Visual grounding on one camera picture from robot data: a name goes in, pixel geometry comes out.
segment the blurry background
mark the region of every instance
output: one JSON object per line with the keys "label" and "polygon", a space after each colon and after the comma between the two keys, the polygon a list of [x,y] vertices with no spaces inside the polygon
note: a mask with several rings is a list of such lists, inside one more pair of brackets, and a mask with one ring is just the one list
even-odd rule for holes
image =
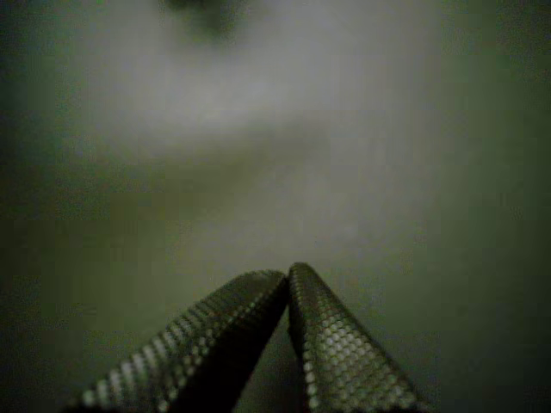
{"label": "blurry background", "polygon": [[[183,3],[0,6],[2,411],[294,261],[442,411],[548,411],[548,7]],[[296,408],[286,324],[237,412]]]}

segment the gray wall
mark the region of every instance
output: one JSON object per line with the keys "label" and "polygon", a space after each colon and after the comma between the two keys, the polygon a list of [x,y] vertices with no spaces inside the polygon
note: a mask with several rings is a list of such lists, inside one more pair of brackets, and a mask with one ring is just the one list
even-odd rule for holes
{"label": "gray wall", "polygon": [[[257,0],[221,40],[153,0],[77,3],[0,6],[3,411],[55,411],[294,261],[442,411],[543,411],[541,10]],[[238,412],[296,406],[285,328]]]}

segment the gray surface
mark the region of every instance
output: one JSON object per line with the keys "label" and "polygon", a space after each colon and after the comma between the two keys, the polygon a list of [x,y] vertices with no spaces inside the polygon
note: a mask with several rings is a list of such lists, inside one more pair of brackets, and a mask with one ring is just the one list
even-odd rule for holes
{"label": "gray surface", "polygon": [[[295,261],[442,411],[543,410],[536,7],[259,1],[220,47],[155,2],[61,3],[1,6],[4,411]],[[239,412],[293,405],[270,352]]]}

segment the knurled texture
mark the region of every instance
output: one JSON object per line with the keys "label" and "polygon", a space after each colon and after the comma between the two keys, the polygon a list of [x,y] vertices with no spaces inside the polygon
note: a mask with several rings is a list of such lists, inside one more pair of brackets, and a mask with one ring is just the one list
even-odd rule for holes
{"label": "knurled texture", "polygon": [[289,290],[289,334],[303,378],[304,411],[431,411],[309,265],[291,267]]}
{"label": "knurled texture", "polygon": [[66,411],[230,411],[288,300],[277,271],[242,274],[193,305]]}

